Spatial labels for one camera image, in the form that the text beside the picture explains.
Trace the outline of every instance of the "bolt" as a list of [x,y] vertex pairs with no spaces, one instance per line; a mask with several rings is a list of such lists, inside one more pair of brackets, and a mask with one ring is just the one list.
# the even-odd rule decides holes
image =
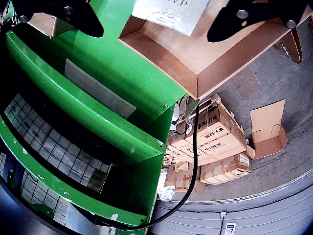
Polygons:
[[22,23],[26,23],[26,22],[28,21],[28,17],[25,16],[25,15],[21,15],[21,16],[20,16],[20,21],[21,21]]
[[246,19],[249,16],[249,13],[246,10],[239,10],[237,11],[236,16],[239,19]]
[[66,7],[63,8],[63,11],[64,11],[65,14],[71,15],[71,14],[73,14],[74,9],[71,6],[66,6]]
[[287,23],[286,23],[286,26],[290,29],[293,29],[293,28],[296,28],[297,24],[295,21],[293,20],[288,20]]

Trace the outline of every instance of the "black clamp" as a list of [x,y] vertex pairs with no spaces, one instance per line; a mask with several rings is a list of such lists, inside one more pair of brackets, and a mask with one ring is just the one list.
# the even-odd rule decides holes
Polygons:
[[313,0],[269,0],[252,3],[252,0],[230,0],[223,7],[208,31],[209,42],[223,41],[249,25],[280,18],[290,28],[296,28],[308,4]]
[[[102,37],[104,30],[92,7],[85,0],[11,0],[18,18],[28,22],[34,13],[46,13],[60,18],[93,37]],[[0,0],[0,11],[7,0]]]

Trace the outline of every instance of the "corrugated metal wall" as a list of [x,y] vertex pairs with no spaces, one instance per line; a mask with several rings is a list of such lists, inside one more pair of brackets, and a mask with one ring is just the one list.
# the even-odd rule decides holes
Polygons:
[[[155,208],[154,218],[168,210]],[[313,221],[313,186],[278,202],[258,208],[229,212],[223,221],[236,223],[235,235],[301,235]],[[219,235],[220,214],[178,211],[151,228],[156,235]]]

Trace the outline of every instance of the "concrete floor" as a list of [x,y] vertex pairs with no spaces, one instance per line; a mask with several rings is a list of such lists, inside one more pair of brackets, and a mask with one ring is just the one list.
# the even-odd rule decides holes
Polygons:
[[[277,154],[251,160],[252,173],[213,186],[205,195],[192,193],[190,201],[237,198],[262,192],[302,175],[313,167],[313,35],[306,20],[298,27],[303,62],[296,64],[273,47],[214,93],[231,110],[251,135],[250,110],[285,100],[282,124],[288,136],[285,149]],[[184,193],[176,192],[174,201]]]

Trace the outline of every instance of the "white label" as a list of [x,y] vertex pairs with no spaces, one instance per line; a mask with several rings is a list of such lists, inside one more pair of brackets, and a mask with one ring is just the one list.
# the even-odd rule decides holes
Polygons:
[[247,164],[247,165],[250,165],[250,164],[249,164],[249,158],[247,158],[247,157],[244,156],[244,155],[239,154],[239,161],[242,162],[242,163],[245,163],[245,164]]
[[227,223],[224,235],[234,235],[236,223]]
[[136,0],[132,15],[190,36],[209,0]]

